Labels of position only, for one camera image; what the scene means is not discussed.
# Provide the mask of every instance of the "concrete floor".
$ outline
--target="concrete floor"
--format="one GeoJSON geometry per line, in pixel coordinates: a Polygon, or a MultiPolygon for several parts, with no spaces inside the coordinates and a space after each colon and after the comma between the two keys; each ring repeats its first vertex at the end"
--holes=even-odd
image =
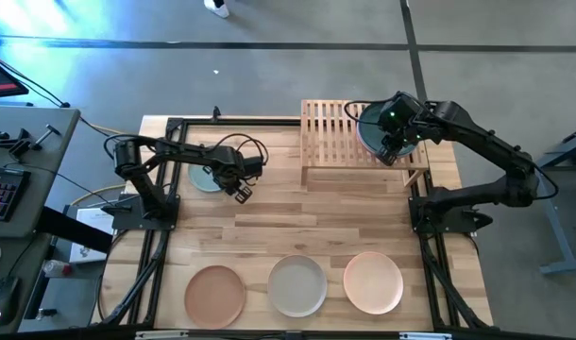
{"type": "MultiPolygon", "coordinates": [[[[130,42],[407,43],[399,0],[235,0],[221,20],[200,0],[4,0],[0,37],[130,42]]],[[[409,0],[418,43],[576,45],[576,0],[409,0]]],[[[415,92],[408,51],[47,48],[0,46],[0,58],[38,80],[94,124],[137,132],[145,114],[297,115],[303,98],[385,98],[415,92]]],[[[420,53],[428,97],[459,102],[476,122],[534,157],[576,129],[574,53],[420,53]]],[[[34,94],[10,100],[50,104],[34,94]]],[[[102,139],[79,126],[60,172],[96,189],[120,183],[102,139]]],[[[464,185],[498,169],[459,145],[464,185]]],[[[559,175],[558,204],[576,229],[576,175],[559,175]]],[[[48,205],[83,193],[56,181],[48,205]]],[[[496,325],[576,337],[576,272],[542,276],[560,260],[538,205],[483,207],[495,218],[479,245],[496,325]]],[[[68,245],[60,246],[61,256],[68,245]]],[[[93,277],[84,268],[80,277],[93,277]]],[[[93,280],[53,281],[43,307],[61,313],[22,330],[85,325],[93,280]]]]}

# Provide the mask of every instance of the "wooden table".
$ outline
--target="wooden table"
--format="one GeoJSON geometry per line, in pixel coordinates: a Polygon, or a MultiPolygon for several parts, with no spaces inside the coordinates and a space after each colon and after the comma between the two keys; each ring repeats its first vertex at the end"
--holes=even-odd
{"type": "MultiPolygon", "coordinates": [[[[141,134],[162,136],[167,119],[168,116],[145,116],[141,134]]],[[[410,192],[403,187],[401,173],[313,169],[306,188],[301,188],[299,127],[194,126],[189,127],[187,140],[191,144],[211,145],[238,130],[267,145],[271,159],[253,187],[254,195],[244,205],[225,194],[197,191],[187,178],[188,166],[182,167],[178,189],[181,209],[166,257],[156,328],[196,328],[184,311],[185,287],[199,269],[222,264],[234,269],[247,287],[244,311],[230,329],[431,330],[420,247],[411,232],[408,214],[410,192]],[[388,314],[360,312],[343,290],[345,266],[353,256],[367,250],[387,254],[403,275],[403,298],[388,314]],[[267,297],[269,272],[279,259],[289,254],[311,256],[328,277],[327,298],[310,317],[284,316],[267,297]]],[[[237,146],[240,141],[230,139],[228,145],[237,146]]],[[[459,187],[451,144],[428,144],[427,148],[435,185],[459,187]]],[[[254,147],[244,151],[247,156],[256,154],[254,147]]],[[[150,151],[143,153],[145,160],[150,151]]],[[[131,231],[111,253],[101,296],[104,314],[111,311],[134,282],[143,238],[142,231],[131,231]]],[[[451,234],[446,235],[446,245],[455,286],[478,316],[491,324],[473,245],[464,236],[451,234]]],[[[447,315],[441,288],[438,295],[442,314],[447,315]]],[[[148,296],[149,285],[144,290],[141,315],[148,296]]]]}

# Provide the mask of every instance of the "white shoe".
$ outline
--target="white shoe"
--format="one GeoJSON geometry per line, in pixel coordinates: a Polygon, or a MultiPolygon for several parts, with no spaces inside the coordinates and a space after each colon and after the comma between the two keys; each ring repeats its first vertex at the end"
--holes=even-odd
{"type": "Polygon", "coordinates": [[[214,1],[212,0],[204,0],[204,6],[211,11],[212,13],[220,16],[221,18],[225,19],[227,17],[229,17],[229,9],[227,7],[227,5],[223,5],[220,8],[217,8],[214,5],[214,1]]]}

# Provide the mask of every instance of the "blue plate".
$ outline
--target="blue plate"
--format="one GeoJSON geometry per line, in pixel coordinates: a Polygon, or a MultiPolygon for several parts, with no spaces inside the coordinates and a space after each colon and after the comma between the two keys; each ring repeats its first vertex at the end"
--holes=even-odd
{"type": "Polygon", "coordinates": [[[190,164],[187,168],[187,175],[190,178],[190,182],[205,193],[216,193],[220,192],[221,188],[212,179],[212,174],[207,174],[204,172],[204,166],[190,164]]]}
{"type": "MultiPolygon", "coordinates": [[[[360,114],[359,119],[363,122],[378,122],[381,116],[381,109],[384,104],[370,104],[364,109],[362,114],[360,114]]],[[[364,147],[370,151],[372,154],[382,147],[382,138],[384,138],[384,132],[382,132],[378,126],[371,124],[358,124],[357,125],[357,138],[364,145],[364,147]]],[[[398,157],[404,157],[412,153],[416,149],[416,145],[404,146],[398,153],[398,157]]]]}

